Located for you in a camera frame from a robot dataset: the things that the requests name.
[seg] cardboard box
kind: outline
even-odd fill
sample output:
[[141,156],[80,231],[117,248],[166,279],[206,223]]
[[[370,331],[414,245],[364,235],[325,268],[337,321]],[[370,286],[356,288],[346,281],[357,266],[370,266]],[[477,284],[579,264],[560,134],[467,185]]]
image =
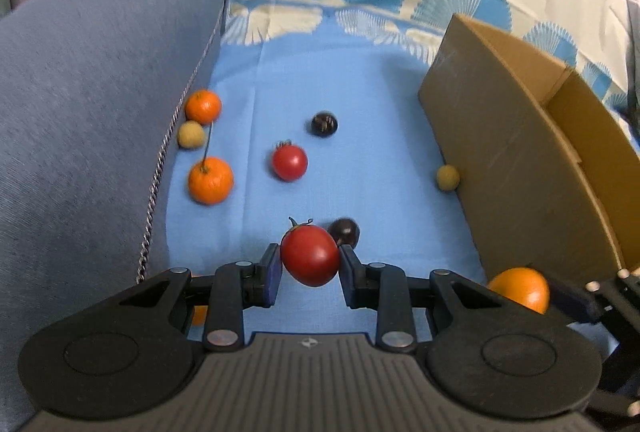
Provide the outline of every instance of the cardboard box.
[[454,16],[418,94],[490,279],[586,283],[640,266],[640,159],[579,73]]

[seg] red tomato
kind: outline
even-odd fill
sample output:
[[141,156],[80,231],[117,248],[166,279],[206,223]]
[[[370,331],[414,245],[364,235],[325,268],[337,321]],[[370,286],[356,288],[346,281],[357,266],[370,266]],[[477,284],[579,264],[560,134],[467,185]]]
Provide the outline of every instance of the red tomato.
[[326,284],[340,266],[340,254],[334,239],[311,219],[287,232],[280,243],[282,264],[300,284],[319,287]]
[[308,164],[305,151],[289,140],[280,142],[271,156],[273,171],[284,181],[295,181],[303,177]]

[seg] small tan ball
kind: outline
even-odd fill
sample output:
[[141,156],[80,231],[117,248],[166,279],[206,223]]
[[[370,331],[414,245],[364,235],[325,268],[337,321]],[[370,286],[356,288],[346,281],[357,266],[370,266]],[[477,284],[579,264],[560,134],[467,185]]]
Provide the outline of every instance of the small tan ball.
[[460,173],[452,165],[443,165],[436,173],[436,183],[443,192],[450,192],[458,188],[460,184]]
[[204,128],[197,122],[190,120],[178,129],[178,145],[183,149],[197,149],[202,147],[207,139]]

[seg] thin stem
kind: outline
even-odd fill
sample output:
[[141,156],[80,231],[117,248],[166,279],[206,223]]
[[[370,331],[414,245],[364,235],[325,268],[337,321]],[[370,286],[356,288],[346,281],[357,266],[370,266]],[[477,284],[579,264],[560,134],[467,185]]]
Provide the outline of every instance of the thin stem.
[[204,167],[204,161],[207,159],[207,152],[209,152],[209,143],[211,142],[211,130],[213,129],[213,123],[209,124],[209,136],[207,136],[207,145],[204,147],[204,156],[202,157],[202,164],[200,170],[206,172]]

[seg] gray-blue cushion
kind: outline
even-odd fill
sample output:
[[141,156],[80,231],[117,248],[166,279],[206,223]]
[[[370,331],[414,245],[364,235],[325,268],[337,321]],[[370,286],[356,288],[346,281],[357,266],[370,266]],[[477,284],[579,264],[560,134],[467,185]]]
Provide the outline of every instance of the gray-blue cushion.
[[[0,431],[32,412],[16,369],[27,338],[134,283],[162,139],[223,1],[29,0],[0,21]],[[172,139],[152,273],[168,261],[174,153]]]

